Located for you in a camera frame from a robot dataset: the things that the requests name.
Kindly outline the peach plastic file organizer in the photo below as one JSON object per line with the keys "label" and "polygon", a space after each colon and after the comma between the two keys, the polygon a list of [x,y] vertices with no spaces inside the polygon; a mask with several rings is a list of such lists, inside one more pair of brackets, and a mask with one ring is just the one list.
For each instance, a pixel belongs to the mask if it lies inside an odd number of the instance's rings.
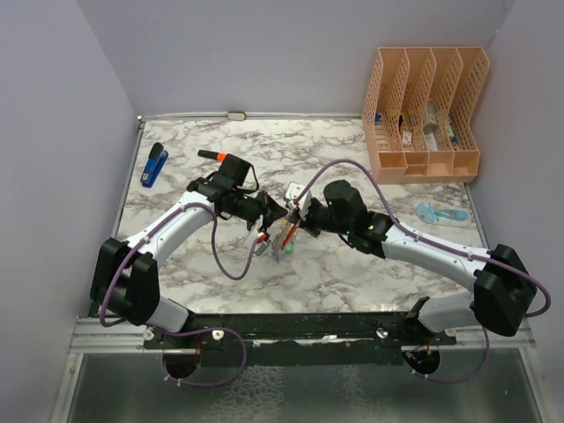
{"label": "peach plastic file organizer", "polygon": [[482,47],[378,48],[361,111],[379,183],[467,183],[480,152],[471,119],[489,71]]}

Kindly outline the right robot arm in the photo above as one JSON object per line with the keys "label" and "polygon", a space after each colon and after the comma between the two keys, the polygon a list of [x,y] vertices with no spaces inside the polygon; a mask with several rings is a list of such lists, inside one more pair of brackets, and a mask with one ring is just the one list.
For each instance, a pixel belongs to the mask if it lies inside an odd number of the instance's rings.
{"label": "right robot arm", "polygon": [[360,253],[417,265],[464,288],[458,294],[416,302],[404,324],[412,343],[424,345],[436,333],[474,325],[504,337],[516,334],[537,288],[512,248],[471,249],[399,226],[391,216],[370,211],[345,180],[328,184],[323,195],[320,202],[299,184],[286,192],[293,218],[312,236],[337,234]]}

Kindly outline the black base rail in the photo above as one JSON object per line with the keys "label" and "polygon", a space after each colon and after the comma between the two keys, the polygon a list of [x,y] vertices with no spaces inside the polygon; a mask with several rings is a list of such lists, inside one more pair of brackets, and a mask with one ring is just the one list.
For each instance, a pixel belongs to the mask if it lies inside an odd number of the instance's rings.
{"label": "black base rail", "polygon": [[156,330],[147,350],[198,356],[205,367],[400,365],[402,350],[454,345],[445,332],[434,334],[406,312],[193,314],[183,336]]}

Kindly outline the blue stapler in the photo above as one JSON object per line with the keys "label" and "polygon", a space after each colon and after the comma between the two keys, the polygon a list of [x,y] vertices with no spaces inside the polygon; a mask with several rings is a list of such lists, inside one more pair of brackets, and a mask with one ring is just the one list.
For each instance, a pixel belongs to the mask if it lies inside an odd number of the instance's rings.
{"label": "blue stapler", "polygon": [[164,145],[159,142],[154,143],[140,177],[141,185],[144,188],[151,188],[153,186],[167,159],[168,151]]}

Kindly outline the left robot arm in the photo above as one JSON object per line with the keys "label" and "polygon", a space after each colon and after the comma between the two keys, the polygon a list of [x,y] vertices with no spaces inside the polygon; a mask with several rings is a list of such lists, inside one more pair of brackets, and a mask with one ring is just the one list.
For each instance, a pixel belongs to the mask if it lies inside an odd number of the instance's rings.
{"label": "left robot arm", "polygon": [[171,345],[189,345],[195,335],[190,312],[161,295],[160,266],[197,230],[232,217],[246,224],[249,255],[259,255],[270,243],[270,226],[286,216],[286,209],[260,187],[244,188],[247,176],[256,172],[249,162],[230,153],[197,154],[219,162],[219,169],[190,182],[180,199],[146,229],[101,245],[90,298],[100,307],[102,326],[128,322],[159,327]]}

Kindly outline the light blue packaged item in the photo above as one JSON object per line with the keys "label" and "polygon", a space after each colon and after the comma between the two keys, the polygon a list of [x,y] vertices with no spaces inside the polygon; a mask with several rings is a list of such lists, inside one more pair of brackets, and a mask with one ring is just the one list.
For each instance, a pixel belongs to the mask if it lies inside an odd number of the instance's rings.
{"label": "light blue packaged item", "polygon": [[417,204],[415,213],[420,221],[428,225],[467,227],[471,224],[468,211],[434,202]]}

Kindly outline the white table edge clip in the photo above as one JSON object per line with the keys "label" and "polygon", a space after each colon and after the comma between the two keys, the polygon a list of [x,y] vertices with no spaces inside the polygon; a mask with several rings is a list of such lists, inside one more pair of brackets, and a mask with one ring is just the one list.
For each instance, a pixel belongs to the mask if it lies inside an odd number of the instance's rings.
{"label": "white table edge clip", "polygon": [[244,120],[247,118],[247,116],[246,116],[246,114],[245,114],[244,112],[242,112],[242,111],[229,111],[229,112],[226,114],[226,118],[227,118],[228,120],[239,121],[239,122],[240,122],[240,121],[244,121]]}

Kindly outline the green tag key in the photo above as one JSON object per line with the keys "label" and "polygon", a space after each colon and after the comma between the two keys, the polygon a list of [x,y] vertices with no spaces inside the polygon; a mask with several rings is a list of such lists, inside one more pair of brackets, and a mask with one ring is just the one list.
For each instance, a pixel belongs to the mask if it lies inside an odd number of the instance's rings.
{"label": "green tag key", "polygon": [[287,255],[292,255],[294,252],[294,240],[290,240],[285,246],[284,251]]}

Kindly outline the orange black highlighter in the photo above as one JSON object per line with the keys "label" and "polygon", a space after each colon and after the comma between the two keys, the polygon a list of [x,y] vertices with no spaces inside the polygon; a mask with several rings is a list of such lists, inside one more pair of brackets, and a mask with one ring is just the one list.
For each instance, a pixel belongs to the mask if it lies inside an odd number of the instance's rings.
{"label": "orange black highlighter", "polygon": [[197,152],[197,156],[204,158],[204,159],[208,159],[208,160],[216,160],[216,161],[222,162],[226,157],[226,153],[225,152],[213,152],[213,151],[208,151],[208,150],[199,150]]}

